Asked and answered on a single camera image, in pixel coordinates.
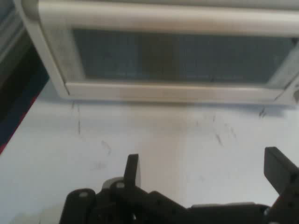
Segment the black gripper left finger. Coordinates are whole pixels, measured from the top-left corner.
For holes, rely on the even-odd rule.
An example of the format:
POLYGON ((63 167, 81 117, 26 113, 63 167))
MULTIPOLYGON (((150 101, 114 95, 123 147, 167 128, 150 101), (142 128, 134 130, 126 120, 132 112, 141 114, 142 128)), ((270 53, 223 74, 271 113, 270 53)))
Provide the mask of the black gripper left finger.
POLYGON ((120 201, 115 190, 140 186, 139 156, 130 154, 122 177, 104 182, 96 193, 93 189, 77 189, 66 197, 59 222, 61 224, 150 224, 148 215, 138 207, 120 201))

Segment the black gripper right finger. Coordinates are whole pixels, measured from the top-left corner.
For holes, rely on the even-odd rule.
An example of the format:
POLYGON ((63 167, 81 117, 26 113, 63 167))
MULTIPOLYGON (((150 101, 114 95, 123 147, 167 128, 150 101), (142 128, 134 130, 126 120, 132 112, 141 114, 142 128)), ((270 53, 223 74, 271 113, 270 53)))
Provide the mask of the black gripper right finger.
POLYGON ((264 152, 264 175, 277 191, 278 198, 266 213, 269 224, 299 222, 299 168, 278 148, 264 152))

